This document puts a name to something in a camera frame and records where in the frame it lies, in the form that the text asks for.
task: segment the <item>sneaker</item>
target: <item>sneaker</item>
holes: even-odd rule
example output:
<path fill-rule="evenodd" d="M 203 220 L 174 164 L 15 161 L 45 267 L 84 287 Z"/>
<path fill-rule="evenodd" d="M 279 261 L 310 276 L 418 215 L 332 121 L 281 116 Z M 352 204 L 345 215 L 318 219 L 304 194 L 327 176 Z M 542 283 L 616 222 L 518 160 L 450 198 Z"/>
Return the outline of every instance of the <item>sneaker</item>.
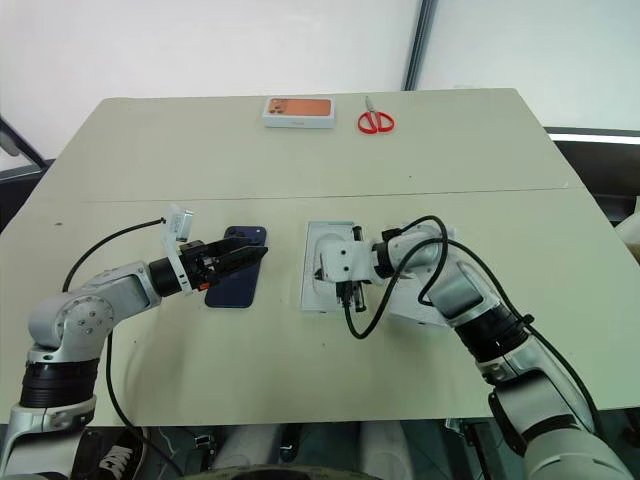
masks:
<path fill-rule="evenodd" d="M 147 435 L 146 429 L 136 428 L 141 435 Z M 125 428 L 115 444 L 100 460 L 99 480 L 132 480 L 144 462 L 147 446 Z"/>

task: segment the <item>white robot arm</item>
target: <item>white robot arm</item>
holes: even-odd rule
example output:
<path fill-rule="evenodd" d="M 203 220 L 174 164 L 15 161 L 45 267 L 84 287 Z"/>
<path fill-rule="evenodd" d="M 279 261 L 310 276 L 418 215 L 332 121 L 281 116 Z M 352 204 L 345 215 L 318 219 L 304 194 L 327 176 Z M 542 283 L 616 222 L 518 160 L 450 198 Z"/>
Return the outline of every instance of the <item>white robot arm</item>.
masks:
<path fill-rule="evenodd" d="M 27 354 L 20 401 L 11 409 L 0 475 L 17 442 L 33 434 L 80 431 L 92 420 L 100 354 L 118 323 L 157 307 L 162 297 L 206 290 L 257 263 L 267 252 L 266 247 L 249 245 L 248 238 L 240 237 L 209 244 L 196 240 L 182 244 L 178 252 L 175 242 L 186 241 L 190 222 L 190 212 L 173 208 L 163 237 L 167 257 L 106 271 L 33 310 L 29 332 L 34 344 Z"/>
<path fill-rule="evenodd" d="M 440 228 L 414 228 L 424 220 L 436 221 Z M 491 411 L 507 444 L 524 455 L 527 478 L 632 478 L 616 454 L 594 435 L 595 406 L 586 388 L 585 396 L 550 353 L 548 348 L 553 347 L 529 325 L 533 319 L 523 318 L 513 308 L 473 252 L 447 239 L 439 219 L 424 217 L 404 229 L 388 230 L 381 242 L 363 241 L 359 231 L 354 233 L 353 241 L 323 245 L 316 278 L 336 284 L 336 301 L 343 305 L 356 338 L 373 331 L 393 288 L 387 288 L 370 326 L 359 333 L 351 323 L 350 307 L 353 300 L 356 311 L 364 308 L 362 284 L 380 284 L 389 277 L 393 284 L 400 274 L 417 274 L 427 285 L 420 303 L 438 309 L 475 357 L 485 381 L 494 386 L 489 395 Z M 451 252 L 452 245 L 480 262 L 500 296 L 478 271 Z"/>

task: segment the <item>smartphone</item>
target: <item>smartphone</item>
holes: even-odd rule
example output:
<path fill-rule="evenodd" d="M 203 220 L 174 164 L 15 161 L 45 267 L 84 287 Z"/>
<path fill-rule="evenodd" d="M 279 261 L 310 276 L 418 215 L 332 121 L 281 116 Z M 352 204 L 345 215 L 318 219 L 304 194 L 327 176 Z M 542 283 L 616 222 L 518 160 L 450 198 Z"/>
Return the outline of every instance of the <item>smartphone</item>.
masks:
<path fill-rule="evenodd" d="M 231 226 L 224 232 L 224 238 L 246 237 L 250 245 L 264 246 L 267 231 L 264 227 Z M 207 290 L 204 303 L 214 308 L 247 308 L 253 303 L 258 283 L 260 262 L 251 267 L 232 273 L 218 285 Z"/>

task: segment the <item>phone box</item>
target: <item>phone box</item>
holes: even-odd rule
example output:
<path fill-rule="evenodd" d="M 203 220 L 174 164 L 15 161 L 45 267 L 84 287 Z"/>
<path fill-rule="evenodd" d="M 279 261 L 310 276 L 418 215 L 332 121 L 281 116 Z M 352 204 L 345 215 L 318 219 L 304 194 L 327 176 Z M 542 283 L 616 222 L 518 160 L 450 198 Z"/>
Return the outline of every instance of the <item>phone box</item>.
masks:
<path fill-rule="evenodd" d="M 333 128 L 333 97 L 269 97 L 262 113 L 266 127 Z"/>

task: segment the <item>red scissors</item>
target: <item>red scissors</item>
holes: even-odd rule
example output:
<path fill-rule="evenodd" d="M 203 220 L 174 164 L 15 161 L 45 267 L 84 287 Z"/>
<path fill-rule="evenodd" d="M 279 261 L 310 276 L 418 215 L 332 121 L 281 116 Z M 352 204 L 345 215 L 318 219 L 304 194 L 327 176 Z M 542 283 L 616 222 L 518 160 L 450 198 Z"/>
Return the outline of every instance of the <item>red scissors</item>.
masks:
<path fill-rule="evenodd" d="M 358 118 L 358 128 L 362 133 L 372 135 L 374 133 L 386 133 L 393 130 L 396 126 L 396 122 L 391 115 L 387 115 L 384 112 L 379 112 L 373 107 L 371 99 L 365 97 L 364 103 L 367 106 L 367 111 L 360 115 Z"/>

